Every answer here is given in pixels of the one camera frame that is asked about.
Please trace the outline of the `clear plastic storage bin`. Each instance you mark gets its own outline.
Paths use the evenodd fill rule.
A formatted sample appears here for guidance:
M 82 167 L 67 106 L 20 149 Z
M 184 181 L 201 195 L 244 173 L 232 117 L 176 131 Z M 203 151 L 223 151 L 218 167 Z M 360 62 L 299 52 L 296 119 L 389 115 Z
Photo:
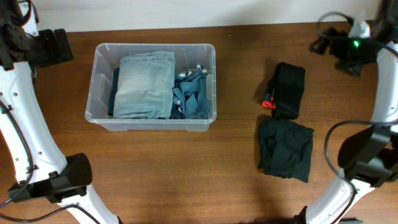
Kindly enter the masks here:
M 175 53 L 175 70 L 195 72 L 197 65 L 208 69 L 206 97 L 210 112 L 205 119 L 114 119 L 108 115 L 113 72 L 127 55 L 155 52 Z M 211 44 L 125 44 L 102 43 L 95 51 L 85 118 L 109 131 L 186 130 L 207 131 L 217 117 L 216 49 Z

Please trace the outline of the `light grey-blue jeans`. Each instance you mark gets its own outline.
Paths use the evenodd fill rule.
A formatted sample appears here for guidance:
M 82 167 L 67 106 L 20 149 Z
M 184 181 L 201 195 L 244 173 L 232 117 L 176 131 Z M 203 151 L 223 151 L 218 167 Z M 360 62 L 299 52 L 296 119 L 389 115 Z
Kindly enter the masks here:
M 172 110 L 175 54 L 156 51 L 121 58 L 114 99 L 116 119 L 168 119 Z

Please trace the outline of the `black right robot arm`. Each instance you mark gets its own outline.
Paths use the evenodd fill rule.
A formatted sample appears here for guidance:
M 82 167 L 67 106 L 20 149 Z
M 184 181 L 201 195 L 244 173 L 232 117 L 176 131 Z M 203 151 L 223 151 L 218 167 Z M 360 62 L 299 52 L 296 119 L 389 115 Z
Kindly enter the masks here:
M 397 180 L 397 1 L 381 2 L 374 27 L 348 15 L 344 18 L 351 25 L 348 33 L 319 30 L 309 50 L 320 55 L 329 51 L 338 58 L 335 67 L 352 76 L 358 76 L 364 65 L 377 64 L 373 115 L 370 121 L 346 120 L 329 129 L 324 154 L 336 177 L 316 202 L 294 217 L 294 223 L 340 223 L 361 197 Z M 360 123 L 366 129 L 342 143 L 334 167 L 328 152 L 332 132 Z

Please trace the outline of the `black garment with red cuff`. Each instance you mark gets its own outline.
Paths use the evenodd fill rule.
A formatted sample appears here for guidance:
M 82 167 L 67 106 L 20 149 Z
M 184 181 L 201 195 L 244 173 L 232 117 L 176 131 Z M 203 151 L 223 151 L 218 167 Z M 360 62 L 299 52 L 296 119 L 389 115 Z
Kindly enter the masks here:
M 278 63 L 269 80 L 262 102 L 277 119 L 297 119 L 305 86 L 305 69 L 285 62 Z

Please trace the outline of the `dark blue jeans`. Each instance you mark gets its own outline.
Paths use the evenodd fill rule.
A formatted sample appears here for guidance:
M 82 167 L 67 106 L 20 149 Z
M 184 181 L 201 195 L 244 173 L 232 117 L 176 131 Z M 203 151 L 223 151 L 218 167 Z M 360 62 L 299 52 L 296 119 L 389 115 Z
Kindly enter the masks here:
M 116 68 L 108 115 L 114 119 L 171 119 L 174 86 L 170 68 Z

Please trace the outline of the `black folded garment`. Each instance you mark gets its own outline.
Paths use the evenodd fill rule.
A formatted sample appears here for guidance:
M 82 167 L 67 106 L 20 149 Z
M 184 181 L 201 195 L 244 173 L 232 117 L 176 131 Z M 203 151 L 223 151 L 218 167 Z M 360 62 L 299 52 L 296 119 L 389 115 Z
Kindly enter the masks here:
M 312 128 L 286 119 L 265 117 L 258 126 L 261 160 L 265 175 L 308 182 L 313 151 Z

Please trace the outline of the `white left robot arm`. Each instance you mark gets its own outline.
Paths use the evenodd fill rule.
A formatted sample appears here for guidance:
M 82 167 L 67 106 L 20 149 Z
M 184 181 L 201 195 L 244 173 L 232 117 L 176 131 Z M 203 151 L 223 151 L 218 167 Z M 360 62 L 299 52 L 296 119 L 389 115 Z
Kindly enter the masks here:
M 36 69 L 73 59 L 63 29 L 38 30 L 31 1 L 1 2 L 1 133 L 14 163 L 8 202 L 44 198 L 80 223 L 119 223 L 95 192 L 84 153 L 64 156 L 38 104 Z

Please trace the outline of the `light blue denim shirt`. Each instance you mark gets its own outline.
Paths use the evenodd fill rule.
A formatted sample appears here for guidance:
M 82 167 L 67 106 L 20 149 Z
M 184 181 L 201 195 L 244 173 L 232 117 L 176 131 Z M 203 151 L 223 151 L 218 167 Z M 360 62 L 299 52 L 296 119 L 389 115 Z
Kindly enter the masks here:
M 171 119 L 206 119 L 208 117 L 210 103 L 206 97 L 207 75 L 206 67 L 197 65 L 195 74 L 189 71 L 175 76 Z

